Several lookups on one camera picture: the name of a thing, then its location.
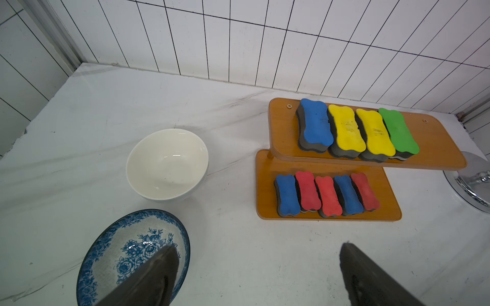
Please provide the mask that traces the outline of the yellow eraser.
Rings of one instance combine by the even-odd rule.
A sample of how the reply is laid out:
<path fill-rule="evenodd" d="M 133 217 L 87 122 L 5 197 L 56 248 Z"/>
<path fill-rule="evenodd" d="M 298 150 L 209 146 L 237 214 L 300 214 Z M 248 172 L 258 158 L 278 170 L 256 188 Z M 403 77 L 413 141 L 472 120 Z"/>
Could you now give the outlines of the yellow eraser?
<path fill-rule="evenodd" d="M 328 116 L 334 143 L 329 152 L 336 158 L 355 159 L 366 150 L 355 113 L 347 106 L 329 105 Z"/>
<path fill-rule="evenodd" d="M 356 110 L 356 122 L 366 149 L 359 157 L 363 161 L 383 163 L 396 153 L 382 116 L 377 111 Z"/>

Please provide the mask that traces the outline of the blue eraser top shelf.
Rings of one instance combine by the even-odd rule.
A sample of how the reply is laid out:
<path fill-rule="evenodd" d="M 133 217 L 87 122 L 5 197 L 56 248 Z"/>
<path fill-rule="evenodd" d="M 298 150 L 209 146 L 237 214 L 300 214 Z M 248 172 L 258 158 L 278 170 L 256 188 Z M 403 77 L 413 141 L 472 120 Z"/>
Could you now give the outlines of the blue eraser top shelf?
<path fill-rule="evenodd" d="M 321 101 L 301 99 L 296 115 L 299 123 L 300 149 L 326 153 L 334 143 L 327 105 Z"/>

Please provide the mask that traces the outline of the green eraser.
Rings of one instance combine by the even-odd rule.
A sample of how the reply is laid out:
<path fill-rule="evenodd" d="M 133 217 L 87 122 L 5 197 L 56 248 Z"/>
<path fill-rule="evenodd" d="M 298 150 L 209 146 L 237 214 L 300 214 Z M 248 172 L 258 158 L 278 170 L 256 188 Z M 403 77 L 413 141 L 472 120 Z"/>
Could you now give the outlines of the green eraser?
<path fill-rule="evenodd" d="M 378 113 L 383 118 L 385 127 L 390 135 L 390 141 L 396 150 L 394 156 L 390 157 L 391 159 L 405 161 L 420 153 L 419 145 L 414 140 L 401 112 L 379 108 Z"/>

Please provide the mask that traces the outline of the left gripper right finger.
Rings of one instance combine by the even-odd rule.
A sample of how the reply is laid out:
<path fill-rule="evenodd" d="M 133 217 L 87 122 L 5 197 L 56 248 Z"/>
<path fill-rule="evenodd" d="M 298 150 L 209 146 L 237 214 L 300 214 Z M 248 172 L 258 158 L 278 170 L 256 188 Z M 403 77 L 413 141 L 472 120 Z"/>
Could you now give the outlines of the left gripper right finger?
<path fill-rule="evenodd" d="M 352 305 L 422 305 L 355 244 L 344 243 L 339 258 Z"/>

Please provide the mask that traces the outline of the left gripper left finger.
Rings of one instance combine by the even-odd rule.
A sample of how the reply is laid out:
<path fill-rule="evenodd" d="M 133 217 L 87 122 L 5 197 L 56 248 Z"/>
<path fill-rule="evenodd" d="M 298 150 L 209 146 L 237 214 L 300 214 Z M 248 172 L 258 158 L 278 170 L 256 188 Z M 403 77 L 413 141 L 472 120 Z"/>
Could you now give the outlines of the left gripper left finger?
<path fill-rule="evenodd" d="M 164 246 L 98 305 L 169 305 L 178 267 L 177 249 Z"/>

